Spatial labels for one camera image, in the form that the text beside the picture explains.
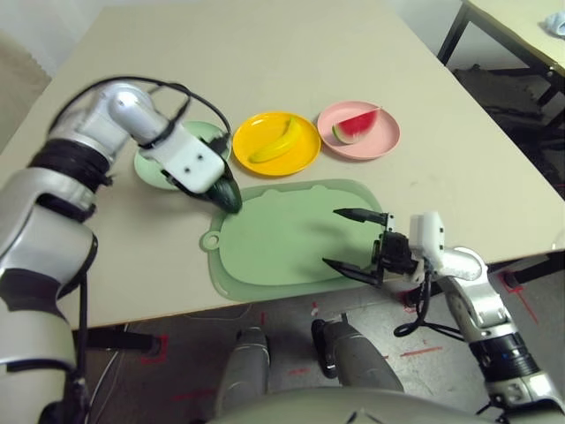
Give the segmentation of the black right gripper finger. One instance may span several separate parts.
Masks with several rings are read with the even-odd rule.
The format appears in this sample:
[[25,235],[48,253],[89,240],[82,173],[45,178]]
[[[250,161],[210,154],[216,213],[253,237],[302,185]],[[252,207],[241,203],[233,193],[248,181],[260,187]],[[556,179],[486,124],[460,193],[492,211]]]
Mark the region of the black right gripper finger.
[[375,212],[364,208],[339,208],[335,209],[334,213],[360,223],[385,223],[384,213]]
[[359,266],[343,261],[336,261],[327,258],[322,259],[330,268],[348,277],[349,279],[368,284],[379,285],[380,279],[375,271],[361,269]]

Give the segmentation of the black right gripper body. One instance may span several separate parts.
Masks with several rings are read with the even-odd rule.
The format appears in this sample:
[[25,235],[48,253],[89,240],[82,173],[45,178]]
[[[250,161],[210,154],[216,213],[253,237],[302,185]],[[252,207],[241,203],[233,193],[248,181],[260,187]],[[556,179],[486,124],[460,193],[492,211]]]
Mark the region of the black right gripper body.
[[409,240],[401,233],[395,232],[394,217],[390,214],[377,214],[375,222],[383,231],[373,243],[373,276],[377,285],[384,282],[385,272],[401,276],[411,276],[418,266],[412,258]]

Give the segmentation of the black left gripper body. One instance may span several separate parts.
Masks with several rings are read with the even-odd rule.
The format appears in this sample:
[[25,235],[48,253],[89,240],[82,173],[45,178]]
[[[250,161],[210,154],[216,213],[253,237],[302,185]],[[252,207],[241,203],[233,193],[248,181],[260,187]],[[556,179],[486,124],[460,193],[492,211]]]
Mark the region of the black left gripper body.
[[165,179],[167,180],[167,182],[169,184],[171,184],[172,186],[174,186],[175,188],[177,188],[180,192],[193,197],[193,198],[197,198],[197,194],[191,192],[189,189],[187,189],[184,185],[182,185],[181,182],[179,182],[177,179],[175,179],[170,173],[168,173],[166,170],[162,171],[162,175],[165,177]]

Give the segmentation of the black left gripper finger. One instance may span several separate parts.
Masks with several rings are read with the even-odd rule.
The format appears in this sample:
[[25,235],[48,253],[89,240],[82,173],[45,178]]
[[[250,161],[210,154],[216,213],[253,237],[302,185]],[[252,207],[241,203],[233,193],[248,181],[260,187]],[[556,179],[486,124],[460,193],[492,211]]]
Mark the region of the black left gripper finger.
[[224,171],[219,178],[219,193],[223,197],[240,197],[240,188],[226,160],[223,160]]

